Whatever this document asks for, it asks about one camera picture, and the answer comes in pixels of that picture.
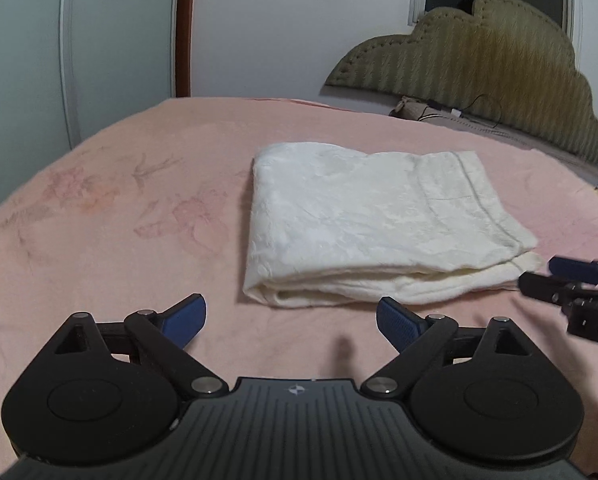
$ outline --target black cable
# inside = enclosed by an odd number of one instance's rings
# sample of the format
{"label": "black cable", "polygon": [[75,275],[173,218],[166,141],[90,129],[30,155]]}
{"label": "black cable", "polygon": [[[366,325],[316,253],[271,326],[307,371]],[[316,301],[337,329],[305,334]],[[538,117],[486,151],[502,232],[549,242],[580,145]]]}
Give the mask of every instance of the black cable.
{"label": "black cable", "polygon": [[426,113],[426,110],[428,110],[428,108],[430,108],[428,105],[426,105],[425,107],[423,107],[423,111],[422,111],[421,115],[417,118],[418,121],[421,121],[421,118]]}
{"label": "black cable", "polygon": [[428,115],[424,115],[423,117],[420,117],[419,119],[417,119],[419,122],[425,121],[426,119],[431,119],[433,117],[441,117],[442,119],[445,119],[446,116],[445,115],[441,115],[441,114],[428,114]]}
{"label": "black cable", "polygon": [[477,95],[476,98],[473,99],[472,103],[470,103],[466,108],[460,109],[459,111],[461,111],[461,113],[464,113],[466,110],[468,110],[468,108],[472,107],[480,97],[487,97],[488,99],[490,99],[490,102],[495,103],[499,107],[499,110],[500,110],[499,119],[497,119],[497,122],[495,123],[494,126],[488,125],[489,128],[495,129],[502,122],[502,115],[503,115],[502,103],[498,99],[495,99],[488,94],[479,94],[479,95]]}

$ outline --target metal screw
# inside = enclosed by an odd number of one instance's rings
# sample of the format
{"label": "metal screw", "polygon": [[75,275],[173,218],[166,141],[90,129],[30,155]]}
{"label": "metal screw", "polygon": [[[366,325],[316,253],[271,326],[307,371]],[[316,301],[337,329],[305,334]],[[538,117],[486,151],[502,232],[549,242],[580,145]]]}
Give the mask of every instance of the metal screw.
{"label": "metal screw", "polygon": [[197,377],[190,384],[192,389],[198,394],[213,394],[221,390],[223,383],[216,377]]}
{"label": "metal screw", "polygon": [[377,394],[391,394],[397,389],[398,384],[390,377],[373,377],[366,381],[365,386]]}

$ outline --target padded headboard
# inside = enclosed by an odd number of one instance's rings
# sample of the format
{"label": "padded headboard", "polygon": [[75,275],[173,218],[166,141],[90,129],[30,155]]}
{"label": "padded headboard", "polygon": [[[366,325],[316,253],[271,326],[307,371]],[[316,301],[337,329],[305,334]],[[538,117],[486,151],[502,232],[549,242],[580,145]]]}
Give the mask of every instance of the padded headboard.
{"label": "padded headboard", "polygon": [[[353,48],[326,85],[435,100],[518,128],[598,167],[598,120],[569,38],[520,0],[439,7],[412,34]],[[475,98],[484,94],[481,99]]]}

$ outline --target bed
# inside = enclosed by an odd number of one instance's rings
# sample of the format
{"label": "bed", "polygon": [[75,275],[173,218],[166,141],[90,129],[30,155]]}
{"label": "bed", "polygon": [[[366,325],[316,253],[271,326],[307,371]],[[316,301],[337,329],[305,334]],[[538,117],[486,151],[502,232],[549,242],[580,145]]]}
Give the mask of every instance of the bed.
{"label": "bed", "polygon": [[[280,141],[363,152],[474,150],[537,252],[598,258],[598,195],[553,158],[432,124],[290,100],[169,100],[90,138],[0,206],[0,404],[58,326],[164,310],[204,295],[205,328],[188,352],[230,384],[238,376],[353,377],[396,354],[375,305],[280,309],[241,292],[255,153]],[[566,335],[558,309],[518,292],[428,304],[464,326],[509,316],[581,394],[572,460],[598,472],[598,345]],[[15,455],[0,424],[0,472]]]}

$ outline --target folded white blanket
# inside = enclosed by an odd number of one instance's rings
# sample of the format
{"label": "folded white blanket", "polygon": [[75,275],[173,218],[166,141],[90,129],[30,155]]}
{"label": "folded white blanket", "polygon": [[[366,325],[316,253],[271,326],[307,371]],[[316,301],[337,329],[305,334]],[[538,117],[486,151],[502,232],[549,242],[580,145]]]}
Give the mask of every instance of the folded white blanket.
{"label": "folded white blanket", "polygon": [[536,244],[474,152],[274,144],[255,158],[243,291],[277,306],[448,300],[536,270]]}

